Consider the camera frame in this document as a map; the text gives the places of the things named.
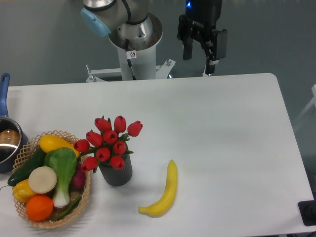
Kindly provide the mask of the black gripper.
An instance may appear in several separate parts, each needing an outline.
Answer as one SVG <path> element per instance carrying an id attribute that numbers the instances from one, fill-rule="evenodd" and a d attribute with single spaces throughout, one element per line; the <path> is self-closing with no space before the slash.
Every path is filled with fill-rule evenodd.
<path id="1" fill-rule="evenodd" d="M 227 53 L 228 31 L 216 29 L 221 8 L 221 0 L 187 0 L 185 13 L 179 16 L 177 38 L 183 45 L 183 59 L 192 58 L 193 40 L 206 42 L 207 75 L 215 72 L 219 59 Z"/>

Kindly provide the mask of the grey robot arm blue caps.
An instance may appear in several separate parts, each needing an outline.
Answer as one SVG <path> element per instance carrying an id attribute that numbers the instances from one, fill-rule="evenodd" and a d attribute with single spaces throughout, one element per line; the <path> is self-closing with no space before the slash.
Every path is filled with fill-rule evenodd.
<path id="1" fill-rule="evenodd" d="M 80 12 L 88 28 L 99 37 L 109 37 L 119 54 L 125 80 L 155 79 L 156 45 L 162 38 L 162 24 L 148 10 L 147 0 L 85 0 Z M 179 16 L 177 38 L 183 45 L 183 59 L 192 57 L 193 42 L 206 55 L 205 73 L 214 73 L 218 60 L 226 57 L 227 30 L 217 30 L 222 1 L 187 0 Z"/>

